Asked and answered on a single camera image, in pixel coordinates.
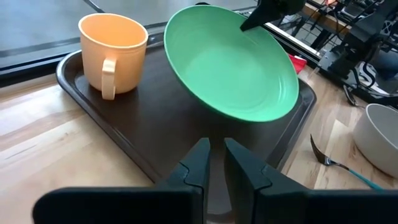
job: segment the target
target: fork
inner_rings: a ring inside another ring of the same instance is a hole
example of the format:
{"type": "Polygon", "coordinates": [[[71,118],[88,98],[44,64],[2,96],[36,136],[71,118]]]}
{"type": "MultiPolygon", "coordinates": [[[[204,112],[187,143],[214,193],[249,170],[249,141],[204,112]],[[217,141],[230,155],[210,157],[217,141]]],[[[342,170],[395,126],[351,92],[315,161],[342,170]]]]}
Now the fork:
{"type": "Polygon", "coordinates": [[[325,166],[338,166],[341,167],[347,171],[349,171],[350,173],[354,174],[357,178],[361,179],[363,182],[365,182],[370,188],[372,189],[377,189],[377,190],[383,190],[382,187],[378,186],[377,184],[371,182],[370,180],[368,180],[367,178],[363,177],[361,174],[353,171],[352,169],[344,166],[343,164],[340,164],[338,162],[333,161],[332,159],[330,159],[329,157],[327,157],[326,155],[324,155],[315,145],[312,135],[311,136],[311,147],[312,147],[312,151],[315,154],[315,157],[317,158],[318,162],[322,163],[325,166]]]}

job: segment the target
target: dark brown tray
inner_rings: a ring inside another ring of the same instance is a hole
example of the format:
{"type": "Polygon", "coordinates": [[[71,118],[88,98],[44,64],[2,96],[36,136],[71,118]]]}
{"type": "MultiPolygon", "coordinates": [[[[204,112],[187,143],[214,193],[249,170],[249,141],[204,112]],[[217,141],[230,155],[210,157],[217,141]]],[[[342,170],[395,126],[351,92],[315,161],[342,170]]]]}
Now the dark brown tray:
{"type": "Polygon", "coordinates": [[[149,37],[139,86],[105,101],[83,75],[81,52],[67,55],[57,68],[61,87],[101,126],[154,182],[167,177],[202,137],[211,141],[208,213],[212,220],[229,220],[231,207],[223,172],[223,138],[231,137],[272,167],[281,169],[316,101],[300,80],[294,109],[268,123],[247,123],[209,109],[180,84],[169,66],[163,33],[149,37]]]}

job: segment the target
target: mug rim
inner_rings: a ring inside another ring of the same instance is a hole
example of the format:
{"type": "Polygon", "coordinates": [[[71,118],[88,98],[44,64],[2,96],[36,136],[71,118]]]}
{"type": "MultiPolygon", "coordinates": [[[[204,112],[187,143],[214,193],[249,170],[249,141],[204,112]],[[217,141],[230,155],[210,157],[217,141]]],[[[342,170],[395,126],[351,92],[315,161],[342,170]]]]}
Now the mug rim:
{"type": "Polygon", "coordinates": [[[79,26],[80,33],[83,34],[86,38],[88,38],[88,39],[91,40],[92,42],[94,42],[94,43],[96,43],[96,44],[100,44],[100,45],[105,46],[105,47],[113,48],[113,49],[133,49],[133,48],[140,47],[140,46],[144,45],[144,44],[148,41],[148,31],[147,31],[147,29],[145,29],[145,27],[144,27],[143,25],[141,25],[139,22],[135,21],[134,19],[131,19],[131,18],[128,18],[128,17],[126,17],[126,16],[119,15],[119,14],[115,14],[115,13],[92,13],[92,14],[86,15],[86,16],[82,17],[82,18],[79,20],[78,26],[79,26]],[[123,19],[128,19],[128,20],[130,20],[130,21],[136,23],[139,27],[141,27],[141,29],[142,29],[142,30],[144,31],[144,33],[145,33],[145,38],[144,38],[144,40],[143,40],[142,42],[138,43],[138,44],[135,44],[135,45],[115,46],[115,45],[105,44],[105,43],[102,43],[102,42],[100,42],[100,41],[97,41],[97,40],[93,39],[92,37],[90,37],[89,35],[87,35],[86,32],[81,28],[81,24],[83,23],[83,21],[84,21],[85,19],[87,19],[87,18],[89,18],[89,17],[94,17],[94,16],[105,16],[105,15],[121,17],[121,18],[123,18],[123,19]]]}

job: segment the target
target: wood grain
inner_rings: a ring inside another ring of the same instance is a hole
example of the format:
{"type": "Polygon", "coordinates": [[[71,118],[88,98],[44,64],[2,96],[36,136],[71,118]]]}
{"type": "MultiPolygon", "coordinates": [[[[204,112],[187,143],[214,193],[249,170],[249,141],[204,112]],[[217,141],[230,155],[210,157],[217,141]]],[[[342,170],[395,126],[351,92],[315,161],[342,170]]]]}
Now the wood grain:
{"type": "MultiPolygon", "coordinates": [[[[282,172],[311,189],[368,189],[343,169],[321,166],[310,147],[313,134],[328,156],[387,189],[398,188],[353,143],[362,109],[350,107],[343,92],[317,71],[306,67],[299,77],[318,101],[282,172]]],[[[0,110],[1,223],[31,223],[35,201],[60,187],[152,185],[53,75],[3,88],[0,110]]]]}

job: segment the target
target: white bowl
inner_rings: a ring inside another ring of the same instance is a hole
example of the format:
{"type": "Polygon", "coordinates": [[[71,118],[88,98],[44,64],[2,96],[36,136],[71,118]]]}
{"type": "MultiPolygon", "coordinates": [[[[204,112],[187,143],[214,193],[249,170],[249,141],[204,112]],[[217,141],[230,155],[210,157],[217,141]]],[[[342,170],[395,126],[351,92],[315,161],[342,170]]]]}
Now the white bowl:
{"type": "Polygon", "coordinates": [[[373,165],[398,178],[398,111],[379,104],[368,105],[353,137],[373,165]]]}

